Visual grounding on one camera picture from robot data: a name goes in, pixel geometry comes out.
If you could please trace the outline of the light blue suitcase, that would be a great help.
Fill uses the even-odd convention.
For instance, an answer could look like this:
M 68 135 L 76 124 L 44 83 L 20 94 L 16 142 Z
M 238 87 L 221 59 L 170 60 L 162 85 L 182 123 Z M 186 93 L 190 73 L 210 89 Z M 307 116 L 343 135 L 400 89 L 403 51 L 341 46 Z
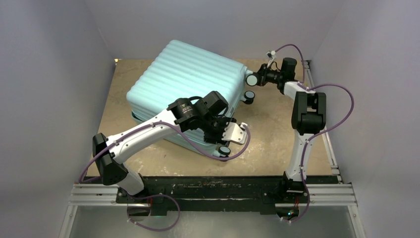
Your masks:
M 204 97 L 217 91 L 228 102 L 224 117 L 234 118 L 241 101 L 249 101 L 253 93 L 245 91 L 245 79 L 250 75 L 247 67 L 235 60 L 207 50 L 173 40 L 166 45 L 126 95 L 133 119 L 139 124 L 156 116 L 179 98 Z M 248 126 L 247 149 L 251 135 Z M 231 159 L 229 145 L 209 144 L 203 141 L 204 133 L 188 130 L 183 135 L 165 138 L 170 142 L 208 155 L 218 160 Z

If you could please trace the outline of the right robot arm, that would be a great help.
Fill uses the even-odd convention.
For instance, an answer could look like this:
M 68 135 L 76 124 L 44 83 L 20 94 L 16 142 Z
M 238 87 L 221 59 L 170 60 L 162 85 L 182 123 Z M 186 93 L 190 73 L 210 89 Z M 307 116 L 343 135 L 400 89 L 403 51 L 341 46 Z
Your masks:
M 306 192 L 306 168 L 312 140 L 326 124 L 326 94 L 310 90 L 295 80 L 296 65 L 295 59 L 284 58 L 280 69 L 272 69 L 271 64 L 263 63 L 257 71 L 258 86 L 273 83 L 282 95 L 293 99 L 294 103 L 291 114 L 294 130 L 292 156 L 278 188 L 279 198 L 285 202 Z

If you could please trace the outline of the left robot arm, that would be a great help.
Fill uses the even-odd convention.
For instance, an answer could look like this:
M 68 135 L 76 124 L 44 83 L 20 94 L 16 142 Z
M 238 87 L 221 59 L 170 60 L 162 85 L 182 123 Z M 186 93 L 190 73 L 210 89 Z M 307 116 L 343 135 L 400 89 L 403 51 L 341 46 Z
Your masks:
M 141 176 L 124 163 L 138 151 L 175 134 L 201 130 L 204 142 L 228 147 L 241 144 L 246 138 L 243 126 L 236 119 L 224 117 L 228 102 L 217 91 L 204 97 L 179 98 L 151 119 L 113 136 L 93 136 L 93 157 L 103 185 L 117 184 L 136 203 L 146 200 L 148 190 Z

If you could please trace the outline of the black metal base rail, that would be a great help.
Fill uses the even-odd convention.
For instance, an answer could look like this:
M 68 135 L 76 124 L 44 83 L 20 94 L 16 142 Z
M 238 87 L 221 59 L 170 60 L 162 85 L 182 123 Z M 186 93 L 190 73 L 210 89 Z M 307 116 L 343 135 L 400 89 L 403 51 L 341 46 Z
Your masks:
M 117 185 L 74 185 L 69 203 L 76 206 L 124 206 L 137 213 L 164 216 L 169 211 L 258 212 L 295 219 L 306 206 L 354 206 L 350 184 L 336 176 L 311 176 L 308 191 L 286 192 L 280 176 L 154 177 L 145 190 L 130 197 Z

